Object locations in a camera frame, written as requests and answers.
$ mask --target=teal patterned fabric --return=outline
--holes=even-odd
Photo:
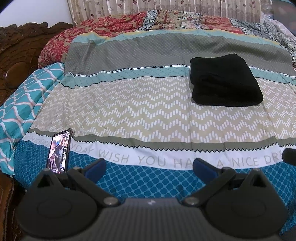
[[[49,149],[30,141],[21,140],[15,152],[15,178],[26,188],[46,165]],[[85,167],[95,161],[86,154],[70,152],[69,168]],[[260,168],[274,185],[289,211],[282,232],[296,224],[296,167],[279,162]],[[248,173],[250,169],[237,169]],[[202,188],[204,183],[193,171],[167,170],[153,167],[127,166],[107,162],[106,174],[97,185],[123,201],[127,197],[176,197],[179,200]]]
[[[34,71],[0,107],[0,166],[14,175],[14,150],[36,118],[42,103],[64,76],[64,64]]]

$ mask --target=phone case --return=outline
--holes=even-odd
[[[65,160],[65,169],[62,173],[66,172],[68,170],[68,162],[69,162],[69,153],[70,153],[70,143],[71,143],[71,137],[72,137],[72,134],[73,134],[73,130],[71,128],[67,129],[67,130],[64,130],[64,131],[61,131],[59,133],[56,133],[52,136],[52,141],[54,139],[55,136],[58,136],[58,135],[61,135],[63,133],[66,133],[66,132],[69,132],[69,140],[68,140],[68,145],[67,145],[67,153],[66,153],[66,160]],[[50,153],[50,147],[52,145],[52,141],[50,143],[50,146],[49,146],[49,152],[48,152],[48,155],[49,156],[49,153]]]

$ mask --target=white wall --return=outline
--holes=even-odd
[[[0,13],[0,27],[30,22],[72,23],[67,0],[14,0]]]

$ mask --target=wooden headboard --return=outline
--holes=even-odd
[[[69,23],[26,23],[0,27],[0,106],[37,69],[38,57],[46,43]]]

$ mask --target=blanket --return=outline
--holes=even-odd
[[[237,34],[250,34],[277,41],[286,47],[293,56],[295,65],[295,42],[269,22],[263,24],[248,23],[232,18],[207,16],[195,12],[176,10],[151,10],[135,15],[112,15],[86,20],[80,25],[66,29],[53,37],[42,50],[38,59],[39,67],[46,67],[55,62],[65,63],[70,43],[79,34],[95,32],[100,36],[115,37],[122,33],[158,29],[221,29]]]
[[[194,103],[190,59],[230,53],[246,61],[263,102]],[[238,172],[261,168],[289,209],[284,232],[296,223],[296,167],[281,158],[286,147],[296,148],[295,80],[289,50],[254,35],[203,29],[81,34],[70,45],[64,78],[15,155],[30,163],[31,182],[42,164],[21,150],[34,147],[46,158],[51,136],[72,128],[69,167],[105,158],[107,174],[98,185],[120,198],[188,195],[203,186],[192,173],[196,157]]]
[[[0,107],[0,167],[14,175],[14,151],[27,133],[46,97],[64,74],[56,63],[34,71]]]

